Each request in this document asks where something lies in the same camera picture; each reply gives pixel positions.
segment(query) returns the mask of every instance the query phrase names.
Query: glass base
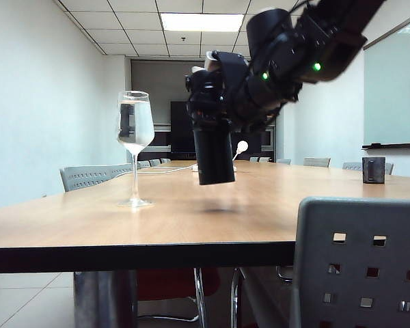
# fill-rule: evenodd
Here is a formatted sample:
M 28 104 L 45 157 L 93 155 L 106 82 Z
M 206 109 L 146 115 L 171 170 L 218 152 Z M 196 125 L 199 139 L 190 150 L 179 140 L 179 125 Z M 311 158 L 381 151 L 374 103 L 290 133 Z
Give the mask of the glass base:
M 123 202 L 118 203 L 120 206 L 127 206 L 131 208 L 143 207 L 153 205 L 150 200 L 142 200 L 140 198 L 131 198 L 129 200 L 125 200 Z

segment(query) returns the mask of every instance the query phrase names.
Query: black monitor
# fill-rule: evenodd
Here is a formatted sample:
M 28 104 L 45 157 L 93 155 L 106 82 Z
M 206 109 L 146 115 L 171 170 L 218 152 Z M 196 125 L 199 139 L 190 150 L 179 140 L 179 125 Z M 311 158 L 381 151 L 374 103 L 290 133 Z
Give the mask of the black monitor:
M 193 124 L 187 114 L 187 102 L 170 102 L 172 153 L 189 154 L 195 152 Z
M 245 151 L 246 154 L 256 154 L 261 152 L 261 133 L 233 132 L 231 133 L 233 154 L 237 151 L 237 144 L 242 140 L 246 141 L 248 144 L 248 148 Z

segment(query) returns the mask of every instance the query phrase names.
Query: chair backrest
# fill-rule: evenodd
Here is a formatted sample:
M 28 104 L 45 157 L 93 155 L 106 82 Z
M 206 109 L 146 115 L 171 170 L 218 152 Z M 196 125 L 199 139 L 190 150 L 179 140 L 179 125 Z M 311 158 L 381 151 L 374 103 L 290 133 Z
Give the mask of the chair backrest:
M 138 161 L 137 164 L 139 164 L 139 166 L 141 168 L 143 167 L 150 167 L 150 162 L 149 161 Z
M 410 201 L 307 198 L 291 327 L 410 328 Z
M 384 173 L 387 174 L 388 176 L 392 175 L 392 172 L 394 170 L 394 165 L 393 163 L 386 163 L 384 166 Z
M 287 164 L 290 165 L 291 159 L 277 159 L 276 163 Z
M 305 157 L 303 159 L 304 166 L 318 166 L 318 167 L 329 167 L 329 162 L 331 158 L 318 159 L 316 157 Z
M 106 165 L 70 166 L 60 169 L 65 191 L 98 185 L 111 179 L 111 169 Z
M 158 166 L 161 164 L 159 159 L 150 159 L 149 162 L 150 162 L 150 166 Z
M 353 169 L 355 171 L 363 171 L 362 162 L 344 162 L 342 169 Z
M 126 164 L 117 164 L 117 165 L 111 165 L 109 166 L 109 170 L 111 171 L 111 177 L 115 178 L 116 176 L 126 173 L 126 172 L 132 172 L 132 164 L 126 163 Z

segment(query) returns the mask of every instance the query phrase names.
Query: wine glass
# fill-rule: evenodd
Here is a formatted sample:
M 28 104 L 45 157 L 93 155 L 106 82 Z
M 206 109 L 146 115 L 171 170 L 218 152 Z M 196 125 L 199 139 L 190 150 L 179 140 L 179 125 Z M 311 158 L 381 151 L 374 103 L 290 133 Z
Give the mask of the wine glass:
M 120 205 L 132 208 L 147 206 L 152 202 L 142 200 L 138 194 L 137 159 L 138 154 L 155 137 L 149 95 L 142 91 L 120 92 L 118 111 L 117 140 L 131 153 L 134 173 L 131 198 L 121 202 Z

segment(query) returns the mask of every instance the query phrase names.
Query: wooden table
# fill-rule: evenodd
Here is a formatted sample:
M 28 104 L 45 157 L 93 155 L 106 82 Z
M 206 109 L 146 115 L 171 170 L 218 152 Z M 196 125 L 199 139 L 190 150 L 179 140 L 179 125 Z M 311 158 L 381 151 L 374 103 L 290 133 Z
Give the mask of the wooden table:
M 290 264 L 303 198 L 410 199 L 410 178 L 363 184 L 361 172 L 343 169 L 236 166 L 235 183 L 210 186 L 190 169 L 140 174 L 141 196 L 154 205 L 135 211 L 117 205 L 131 174 L 0 208 L 0 273 Z

